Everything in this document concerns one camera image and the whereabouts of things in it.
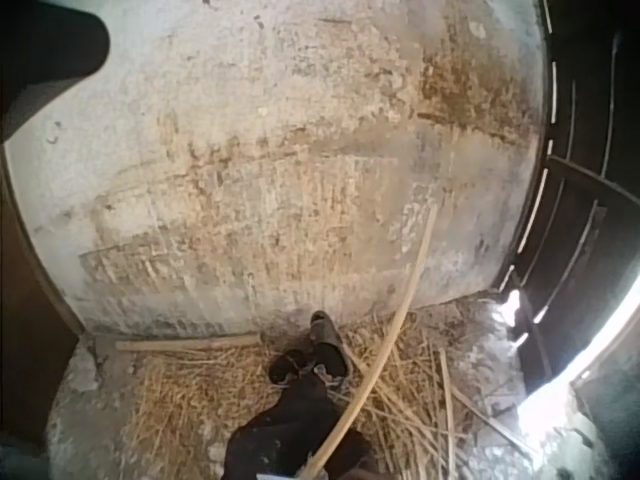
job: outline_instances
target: dry straw on floor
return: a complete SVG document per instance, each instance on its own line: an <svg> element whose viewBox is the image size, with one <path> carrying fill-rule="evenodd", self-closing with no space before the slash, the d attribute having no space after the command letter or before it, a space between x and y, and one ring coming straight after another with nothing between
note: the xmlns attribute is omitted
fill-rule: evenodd
<svg viewBox="0 0 640 480"><path fill-rule="evenodd" d="M340 393L332 395L346 405L385 327L373 319L341 333L354 374ZM219 476L220 465L212 469L212 461L222 458L212 459L207 449L224 447L234 429L276 402L279 391L265 374L274 355L268 345L145 354L138 403L127 432L130 449L140 452L145 467L163 480ZM462 447L473 415L455 401L453 415L457 472L468 476ZM449 433L438 351L415 315L407 319L355 427L372 442L383 471L406 479L447 478Z"/></svg>

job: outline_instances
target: curved wooden stick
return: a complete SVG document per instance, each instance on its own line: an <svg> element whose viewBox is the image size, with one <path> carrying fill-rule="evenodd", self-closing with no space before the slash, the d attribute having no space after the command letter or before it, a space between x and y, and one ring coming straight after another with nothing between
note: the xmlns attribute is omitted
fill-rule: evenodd
<svg viewBox="0 0 640 480"><path fill-rule="evenodd" d="M434 206L429 210L429 217L427 218L424 235L422 236L422 243L420 244L416 263L413 265L413 271L409 277L407 289L405 290L400 307L396 310L396 313L393 316L393 320L389 326L389 332L380 346L380 352L378 353L376 360L367 371L367 375L362 380L362 384L360 384L358 390L356 390L353 400L351 400L351 403L342 414L342 417L340 417L340 420L320 449L313 457L311 457L309 462L307 462L298 475L298 478L302 480L313 480L318 475L320 470L322 470L322 467L324 467L324 464L327 463L327 460L329 460L329 457L347 433L347 430L349 430L349 427L351 427L351 424L356 419L356 416L362 409L364 402L371 393L374 383L380 376L380 372L382 372L382 368L384 367L387 358L389 358L393 344L400 334L400 329L402 328L404 319L407 316L407 311L409 310L413 296L416 293L416 288L418 287L418 282L420 281L420 276L422 275L424 264L427 260L427 253L429 251L429 245L433 235L433 228L436 224L437 214L437 207Z"/></svg>

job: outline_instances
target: dirt floor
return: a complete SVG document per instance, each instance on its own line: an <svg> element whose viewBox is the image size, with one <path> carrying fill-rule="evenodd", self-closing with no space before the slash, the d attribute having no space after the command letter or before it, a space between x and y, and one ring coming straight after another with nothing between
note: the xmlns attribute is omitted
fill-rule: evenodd
<svg viewBox="0 0 640 480"><path fill-rule="evenodd" d="M440 349L446 352L451 384L482 414L518 433L515 406L524 398L524 387L517 353L495 309L490 300L467 298L411 315L381 377L395 402L376 390L356 422L374 444L381 468L402 478L437 478L436 465L446 463L444 395L429 380L439 378L434 373L441 364L429 354L437 357ZM387 320L341 327L359 361L371 362ZM233 429L278 397L264 372L282 339L226 353L173 356L118 352L102 338L92 343L81 342L76 350L49 420L55 479L220 478ZM354 373L353 382L335 396L338 403L350 398L360 381L357 367ZM454 403L462 478L531 478L530 463L512 445ZM437 440L429 444L427 437ZM423 456L412 464L409 459L416 455L408 452Z"/></svg>

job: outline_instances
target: wall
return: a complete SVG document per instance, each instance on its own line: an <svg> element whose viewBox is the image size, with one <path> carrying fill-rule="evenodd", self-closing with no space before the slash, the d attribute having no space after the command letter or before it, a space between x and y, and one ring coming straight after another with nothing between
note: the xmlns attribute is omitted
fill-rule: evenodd
<svg viewBox="0 0 640 480"><path fill-rule="evenodd" d="M68 1L111 52L7 143L94 333L189 336L488 287L531 182L543 52L519 0Z"/></svg>

